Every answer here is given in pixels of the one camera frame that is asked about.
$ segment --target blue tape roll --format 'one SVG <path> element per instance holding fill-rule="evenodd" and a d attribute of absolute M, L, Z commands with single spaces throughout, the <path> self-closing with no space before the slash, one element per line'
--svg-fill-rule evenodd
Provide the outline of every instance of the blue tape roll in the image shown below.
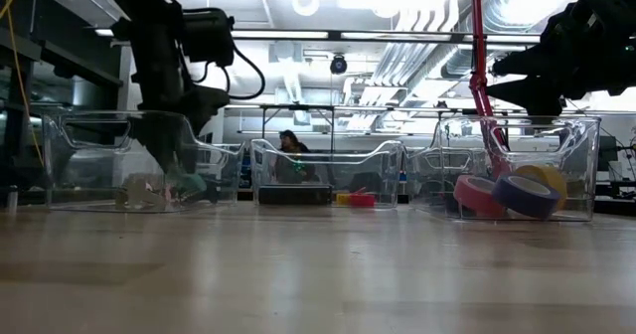
<path fill-rule="evenodd" d="M 529 177 L 506 174 L 497 180 L 493 198 L 522 215 L 545 220 L 556 210 L 560 193 Z"/>

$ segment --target camera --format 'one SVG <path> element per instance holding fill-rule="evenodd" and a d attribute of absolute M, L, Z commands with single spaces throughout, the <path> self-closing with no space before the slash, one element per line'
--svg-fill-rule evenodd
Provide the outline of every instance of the camera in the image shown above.
<path fill-rule="evenodd" d="M 347 71 L 347 61 L 345 61 L 345 56 L 336 55 L 334 56 L 334 60 L 331 61 L 331 74 L 332 75 L 341 75 Z"/>

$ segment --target transparent container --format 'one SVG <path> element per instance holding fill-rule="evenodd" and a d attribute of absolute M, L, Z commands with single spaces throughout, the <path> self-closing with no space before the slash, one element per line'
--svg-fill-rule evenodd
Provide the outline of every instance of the transparent container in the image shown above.
<path fill-rule="evenodd" d="M 45 115 L 43 128 L 51 209 L 161 213 L 237 200 L 244 145 L 198 141 L 183 115 L 73 112 Z"/>
<path fill-rule="evenodd" d="M 410 203 L 462 220 L 591 221 L 599 123 L 596 117 L 442 120 L 431 146 L 407 158 Z"/>
<path fill-rule="evenodd" d="M 403 146 L 386 141 L 368 154 L 290 154 L 251 142 L 254 201 L 261 205 L 393 208 Z"/>

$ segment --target pink tape roll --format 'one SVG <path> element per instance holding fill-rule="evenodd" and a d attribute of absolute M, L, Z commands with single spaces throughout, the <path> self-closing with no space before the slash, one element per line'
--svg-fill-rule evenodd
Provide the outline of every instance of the pink tape roll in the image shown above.
<path fill-rule="evenodd" d="M 461 175 L 455 184 L 455 200 L 477 213 L 480 218 L 500 218 L 504 207 L 493 199 L 495 183 L 475 176 Z"/>

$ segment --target wooden table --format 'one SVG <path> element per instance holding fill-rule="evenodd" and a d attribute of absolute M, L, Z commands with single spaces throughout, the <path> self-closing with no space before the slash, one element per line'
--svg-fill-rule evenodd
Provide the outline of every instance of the wooden table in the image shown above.
<path fill-rule="evenodd" d="M 7 334 L 636 333 L 636 223 L 255 208 L 0 220 Z"/>

